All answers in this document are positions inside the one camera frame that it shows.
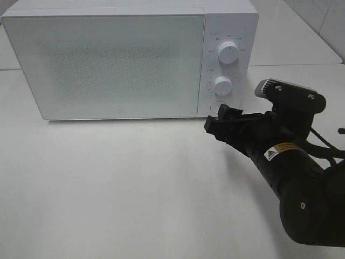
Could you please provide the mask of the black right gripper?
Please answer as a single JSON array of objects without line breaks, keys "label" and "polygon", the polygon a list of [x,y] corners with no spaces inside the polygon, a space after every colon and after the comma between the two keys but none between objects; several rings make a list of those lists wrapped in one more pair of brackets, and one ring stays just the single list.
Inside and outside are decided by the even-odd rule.
[{"label": "black right gripper", "polygon": [[322,167],[272,112],[243,114],[221,104],[217,117],[206,118],[204,129],[249,157],[279,199],[324,195]]}]

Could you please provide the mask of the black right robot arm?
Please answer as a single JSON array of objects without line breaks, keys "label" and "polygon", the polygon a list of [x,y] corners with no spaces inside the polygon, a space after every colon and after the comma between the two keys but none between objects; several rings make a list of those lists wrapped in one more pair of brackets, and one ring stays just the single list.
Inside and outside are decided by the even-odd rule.
[{"label": "black right robot arm", "polygon": [[344,246],[344,151],[309,143],[274,112],[244,114],[222,105],[205,131],[250,158],[279,199],[295,242]]}]

